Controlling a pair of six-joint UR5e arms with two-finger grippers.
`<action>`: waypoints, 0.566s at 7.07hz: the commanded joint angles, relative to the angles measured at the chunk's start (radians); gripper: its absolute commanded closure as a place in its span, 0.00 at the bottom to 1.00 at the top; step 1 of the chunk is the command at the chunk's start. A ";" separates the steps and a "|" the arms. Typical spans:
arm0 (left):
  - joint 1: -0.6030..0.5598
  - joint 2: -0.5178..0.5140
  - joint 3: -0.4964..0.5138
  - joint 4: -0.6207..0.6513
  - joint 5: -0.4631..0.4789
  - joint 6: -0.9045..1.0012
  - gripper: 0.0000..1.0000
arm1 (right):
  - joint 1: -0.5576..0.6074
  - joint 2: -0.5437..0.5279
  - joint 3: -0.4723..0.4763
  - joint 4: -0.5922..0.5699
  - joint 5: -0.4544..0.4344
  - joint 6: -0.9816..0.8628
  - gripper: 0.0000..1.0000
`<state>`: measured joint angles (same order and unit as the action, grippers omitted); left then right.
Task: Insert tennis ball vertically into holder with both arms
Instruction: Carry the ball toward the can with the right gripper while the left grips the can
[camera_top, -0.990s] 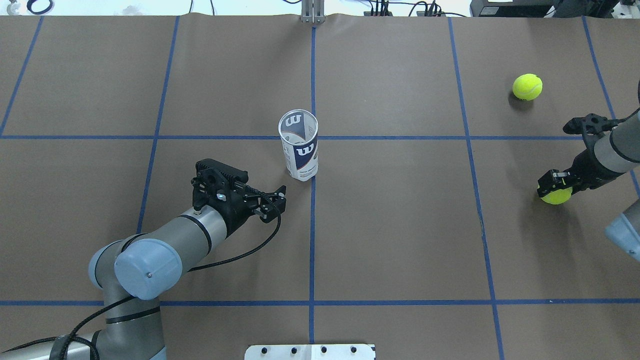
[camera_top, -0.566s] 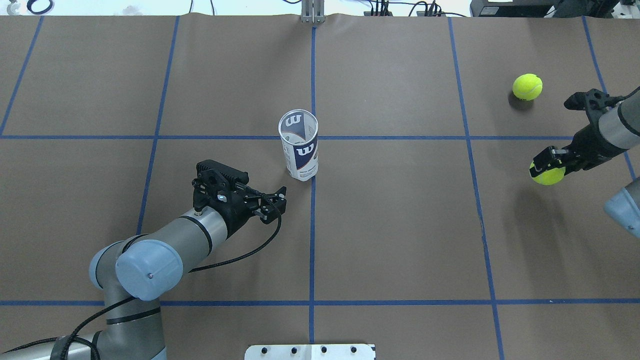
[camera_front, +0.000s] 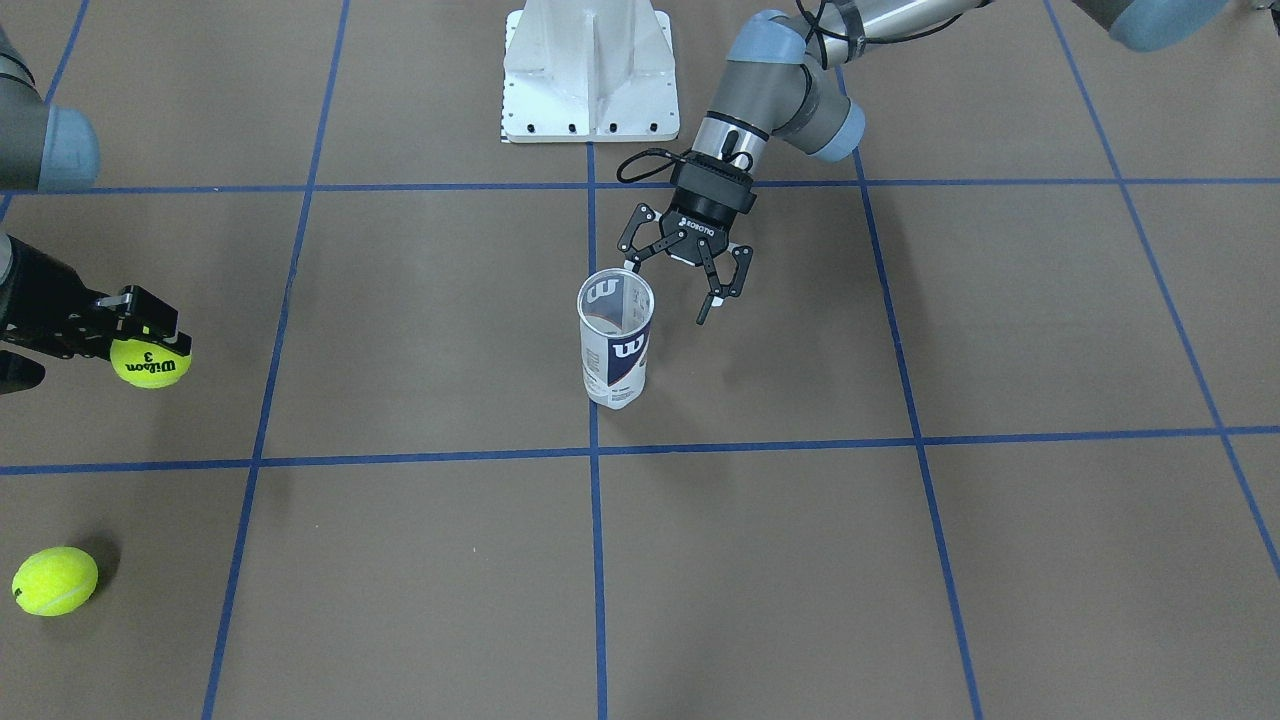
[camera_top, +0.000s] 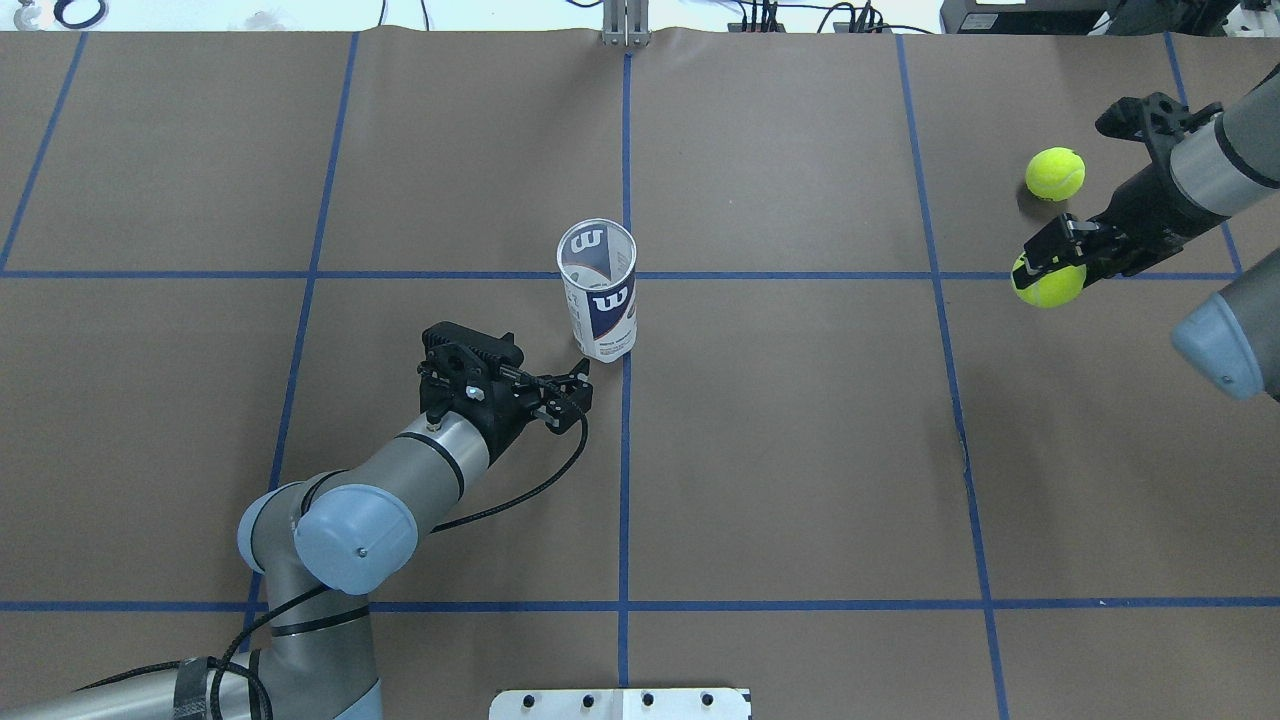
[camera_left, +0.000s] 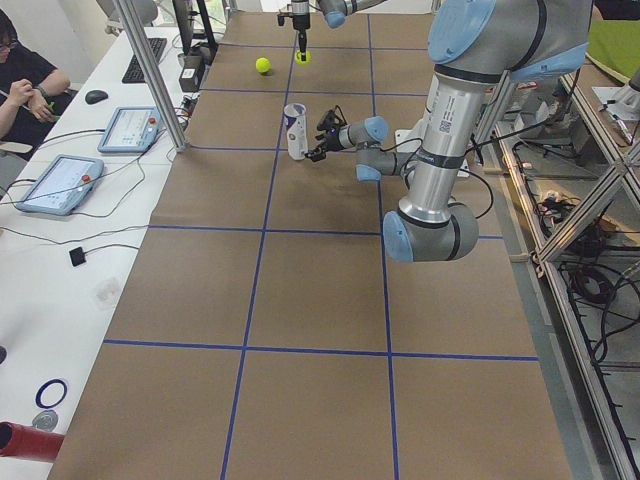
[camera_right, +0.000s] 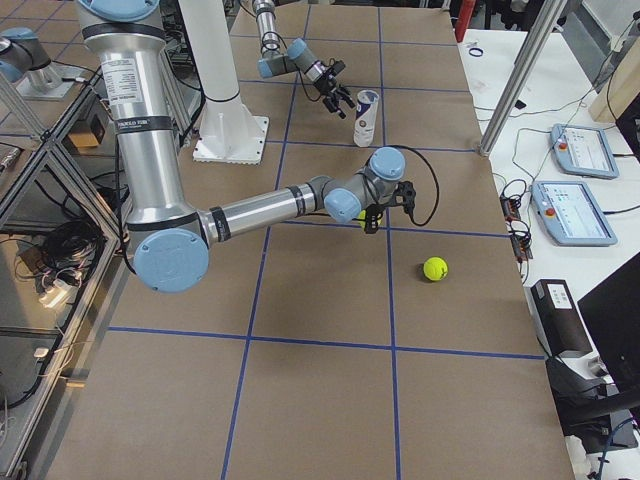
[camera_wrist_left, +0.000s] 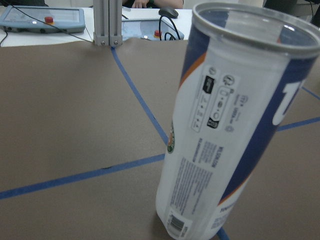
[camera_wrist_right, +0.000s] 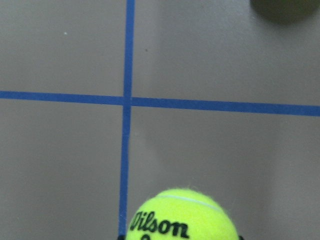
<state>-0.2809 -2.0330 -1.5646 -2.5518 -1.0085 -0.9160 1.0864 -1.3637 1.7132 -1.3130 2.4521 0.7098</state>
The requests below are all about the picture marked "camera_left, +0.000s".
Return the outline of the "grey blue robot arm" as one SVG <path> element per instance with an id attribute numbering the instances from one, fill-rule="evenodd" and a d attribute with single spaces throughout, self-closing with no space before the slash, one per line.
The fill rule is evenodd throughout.
<path id="1" fill-rule="evenodd" d="M 517 82 L 557 78 L 584 62 L 589 1 L 447 1 L 429 29 L 434 64 L 431 107 L 413 153 L 385 152 L 380 117 L 347 124 L 326 115 L 308 158 L 355 148 L 361 172 L 406 174 L 410 187 L 383 220 L 388 256 L 398 262 L 449 261 L 467 255 L 479 228 L 471 210 L 451 198 L 486 91 L 503 73 Z"/>
<path id="2" fill-rule="evenodd" d="M 335 29 L 343 25 L 348 16 L 381 3 L 383 0 L 328 0 L 318 1 L 317 8 L 327 25 L 331 29 Z M 307 46 L 307 32 L 311 28 L 310 2 L 305 0 L 290 1 L 286 9 L 277 14 L 278 25 L 283 26 L 286 19 L 291 20 L 297 34 L 298 50 L 295 54 L 295 61 L 300 65 L 308 64 L 311 61 L 311 53 Z"/>

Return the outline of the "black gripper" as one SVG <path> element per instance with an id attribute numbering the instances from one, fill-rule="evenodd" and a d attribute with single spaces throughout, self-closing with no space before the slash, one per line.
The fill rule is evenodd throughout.
<path id="1" fill-rule="evenodd" d="M 307 61 L 307 30 L 310 28 L 310 4 L 308 0 L 291 0 L 277 14 L 277 24 L 283 26 L 285 20 L 292 21 L 298 31 L 298 61 Z"/>
<path id="2" fill-rule="evenodd" d="M 320 131 L 315 140 L 319 144 L 313 149 L 305 153 L 305 157 L 312 162 L 319 162 L 325 160 L 328 151 L 342 151 L 353 147 L 353 142 L 349 136 L 350 126 L 342 126 L 340 128 L 332 128 L 328 130 Z"/>

